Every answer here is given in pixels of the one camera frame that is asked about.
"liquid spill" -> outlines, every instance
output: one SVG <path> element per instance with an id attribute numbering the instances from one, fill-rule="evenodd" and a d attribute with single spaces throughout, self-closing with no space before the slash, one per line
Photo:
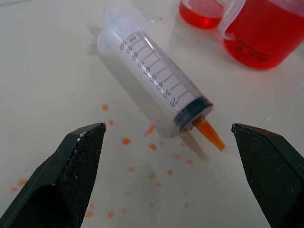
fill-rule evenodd
<path id="1" fill-rule="evenodd" d="M 156 147 L 156 145 L 155 145 L 154 143 L 150 143 L 150 144 L 149 144 L 149 147 L 150 147 L 150 149 L 153 150 L 153 151 L 157 150 L 157 147 Z"/>
<path id="2" fill-rule="evenodd" d="M 129 138 L 122 139 L 122 145 L 129 145 L 130 143 L 131 143 L 131 140 Z"/>
<path id="3" fill-rule="evenodd" d="M 10 189 L 10 192 L 17 192 L 18 191 L 18 189 L 16 188 L 16 187 L 12 187 L 11 189 Z"/>
<path id="4" fill-rule="evenodd" d="M 113 212 L 113 211 L 110 211 L 110 212 L 108 213 L 108 218 L 113 218 L 113 216 L 114 216 L 114 212 Z"/>
<path id="5" fill-rule="evenodd" d="M 134 172 L 134 171 L 135 171 L 135 168 L 134 168 L 134 167 L 129 167 L 128 171 L 129 171 L 129 172 Z"/>
<path id="6" fill-rule="evenodd" d="M 109 110 L 109 106 L 108 106 L 107 104 L 102 104 L 102 105 L 101 105 L 101 109 L 102 109 L 103 111 L 107 111 L 107 110 Z"/>
<path id="7" fill-rule="evenodd" d="M 149 178 L 153 180 L 153 179 L 155 178 L 155 174 L 154 174 L 154 173 L 151 173 L 151 174 L 149 175 Z"/>
<path id="8" fill-rule="evenodd" d="M 23 187 L 27 182 L 28 182 L 27 179 L 20 179 L 20 180 L 17 182 L 17 185 L 20 186 L 20 187 Z"/>
<path id="9" fill-rule="evenodd" d="M 144 136 L 148 136 L 153 132 L 153 130 L 154 130 L 154 126 L 150 125 L 149 129 L 144 133 Z"/>
<path id="10" fill-rule="evenodd" d="M 87 212 L 85 213 L 85 217 L 86 217 L 86 218 L 92 217 L 93 214 L 94 214 L 94 212 L 91 211 L 91 210 L 89 210 L 89 211 L 87 211 Z"/>
<path id="11" fill-rule="evenodd" d="M 90 209 L 94 209 L 94 208 L 95 208 L 95 204 L 91 203 Z"/>

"plastic jug handle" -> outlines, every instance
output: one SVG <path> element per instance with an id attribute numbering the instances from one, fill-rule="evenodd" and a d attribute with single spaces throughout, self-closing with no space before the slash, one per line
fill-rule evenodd
<path id="1" fill-rule="evenodd" d="M 240 11 L 243 9 L 246 0 L 232 0 L 228 9 L 226 10 L 225 16 L 218 26 L 219 32 L 224 39 L 232 40 L 233 37 L 226 35 L 226 30 L 231 25 L 231 23 L 237 18 Z"/>

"orange stain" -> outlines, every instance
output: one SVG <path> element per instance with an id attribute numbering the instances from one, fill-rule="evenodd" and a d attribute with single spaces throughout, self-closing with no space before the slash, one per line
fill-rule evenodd
<path id="1" fill-rule="evenodd" d="M 11 189 L 10 189 L 10 192 L 17 192 L 18 191 L 18 189 L 16 188 L 16 187 L 12 187 Z"/>
<path id="2" fill-rule="evenodd" d="M 27 182 L 28 182 L 27 179 L 20 179 L 20 180 L 17 182 L 17 185 L 20 186 L 20 187 L 23 187 Z"/>
<path id="3" fill-rule="evenodd" d="M 104 111 L 107 111 L 107 110 L 109 110 L 109 106 L 107 104 L 102 104 L 101 109 Z"/>
<path id="4" fill-rule="evenodd" d="M 153 179 L 155 178 L 155 174 L 154 174 L 154 173 L 151 173 L 151 174 L 149 175 L 149 178 L 153 180 Z"/>
<path id="5" fill-rule="evenodd" d="M 128 171 L 129 171 L 129 172 L 134 172 L 134 171 L 135 171 L 135 168 L 134 168 L 134 167 L 129 167 Z"/>
<path id="6" fill-rule="evenodd" d="M 91 210 L 87 211 L 86 214 L 85 214 L 86 218 L 89 218 L 89 217 L 92 217 L 92 216 L 93 216 L 93 211 L 91 211 Z"/>
<path id="7" fill-rule="evenodd" d="M 113 212 L 113 211 L 110 211 L 110 212 L 108 213 L 108 218 L 113 218 L 113 216 L 114 216 L 114 212 Z"/>
<path id="8" fill-rule="evenodd" d="M 131 140 L 129 138 L 123 138 L 122 139 L 122 144 L 123 145 L 129 145 L 131 143 Z"/>
<path id="9" fill-rule="evenodd" d="M 156 147 L 156 145 L 154 143 L 150 143 L 149 147 L 153 151 L 157 150 L 157 147 Z"/>
<path id="10" fill-rule="evenodd" d="M 110 119 L 110 120 L 109 120 L 109 125 L 110 125 L 110 126 L 113 126 L 113 124 L 114 124 L 114 121 L 113 121 L 112 119 Z"/>
<path id="11" fill-rule="evenodd" d="M 94 209 L 94 208 L 95 208 L 95 204 L 91 203 L 90 209 Z"/>
<path id="12" fill-rule="evenodd" d="M 126 213 L 128 208 L 122 208 L 122 213 Z"/>
<path id="13" fill-rule="evenodd" d="M 154 130 L 154 126 L 150 125 L 149 129 L 144 133 L 144 136 L 148 136 L 153 132 L 153 130 Z"/>

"black rubber plunger seal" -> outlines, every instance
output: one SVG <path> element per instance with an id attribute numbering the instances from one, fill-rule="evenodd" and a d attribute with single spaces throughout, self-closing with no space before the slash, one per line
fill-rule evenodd
<path id="1" fill-rule="evenodd" d="M 207 98 L 201 96 L 183 108 L 173 121 L 181 131 L 194 117 L 203 113 L 207 108 L 211 110 L 212 106 L 213 104 Z"/>

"orange liquid droplet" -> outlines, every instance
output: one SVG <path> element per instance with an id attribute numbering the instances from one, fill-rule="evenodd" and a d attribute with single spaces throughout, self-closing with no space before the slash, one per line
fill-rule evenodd
<path id="1" fill-rule="evenodd" d="M 156 145 L 153 144 L 153 143 L 150 143 L 149 147 L 150 147 L 150 149 L 153 150 L 153 151 L 157 150 Z"/>
<path id="2" fill-rule="evenodd" d="M 123 138 L 122 139 L 122 144 L 123 145 L 129 145 L 131 143 L 131 140 L 129 138 Z"/>
<path id="3" fill-rule="evenodd" d="M 10 189 L 10 192 L 17 192 L 18 191 L 18 189 L 16 188 L 16 187 L 12 187 L 11 189 Z"/>
<path id="4" fill-rule="evenodd" d="M 154 126 L 153 125 L 150 125 L 149 129 L 144 133 L 145 136 L 151 134 L 154 130 Z"/>
<path id="5" fill-rule="evenodd" d="M 94 208 L 95 208 L 95 204 L 91 203 L 90 209 L 94 209 Z"/>
<path id="6" fill-rule="evenodd" d="M 91 210 L 89 210 L 89 211 L 86 212 L 85 217 L 86 217 L 86 218 L 92 217 L 93 214 L 94 214 L 94 212 L 91 211 Z"/>
<path id="7" fill-rule="evenodd" d="M 20 179 L 20 180 L 17 182 L 17 185 L 20 186 L 20 187 L 23 187 L 27 182 L 28 182 L 27 179 Z"/>
<path id="8" fill-rule="evenodd" d="M 109 110 L 109 106 L 107 104 L 103 104 L 103 105 L 101 105 L 101 109 L 104 111 L 107 111 L 107 110 Z"/>
<path id="9" fill-rule="evenodd" d="M 129 171 L 129 172 L 134 172 L 134 171 L 135 171 L 135 168 L 134 168 L 134 167 L 129 167 L 128 171 Z"/>
<path id="10" fill-rule="evenodd" d="M 195 124 L 195 127 L 210 141 L 212 142 L 220 151 L 225 149 L 225 144 L 220 139 L 219 135 L 212 128 L 212 126 L 206 121 L 200 121 Z"/>
<path id="11" fill-rule="evenodd" d="M 151 173 L 151 174 L 149 175 L 149 178 L 153 180 L 153 179 L 155 178 L 155 174 L 154 174 L 154 173 Z"/>
<path id="12" fill-rule="evenodd" d="M 113 216 L 114 216 L 114 212 L 113 212 L 113 211 L 110 211 L 110 212 L 108 213 L 108 218 L 113 218 Z"/>

